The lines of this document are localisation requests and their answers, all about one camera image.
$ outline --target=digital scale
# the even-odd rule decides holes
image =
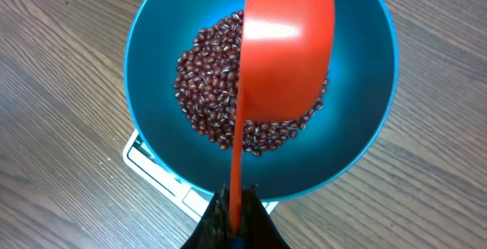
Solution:
[[[133,171],[159,190],[192,219],[199,222],[213,195],[193,189],[190,184],[157,164],[155,156],[142,141],[137,130],[130,136],[123,148],[122,157]],[[277,204],[278,202],[263,203],[269,214]]]

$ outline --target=blue bowl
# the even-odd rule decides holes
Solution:
[[[126,46],[126,95],[142,139],[162,166],[209,193],[229,183],[231,151],[191,129],[174,98],[176,61],[200,28],[244,8],[244,1],[144,0]],[[259,184],[263,200],[301,196],[338,177],[386,121],[399,53],[383,0],[336,0],[335,33],[325,107],[279,150],[243,155],[243,183]]]

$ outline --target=orange scoop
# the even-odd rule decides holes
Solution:
[[[246,0],[240,52],[229,222],[241,220],[245,120],[294,120],[316,100],[328,71],[333,0]]]

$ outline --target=black object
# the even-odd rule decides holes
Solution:
[[[242,223],[230,238],[228,190],[213,196],[202,219],[181,249],[289,249],[254,189],[242,192]]]

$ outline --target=wooden surface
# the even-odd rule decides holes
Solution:
[[[370,151],[272,219],[293,248],[487,248],[487,0],[385,0],[400,45]],[[178,248],[195,223],[120,158],[141,0],[0,0],[0,248]]]

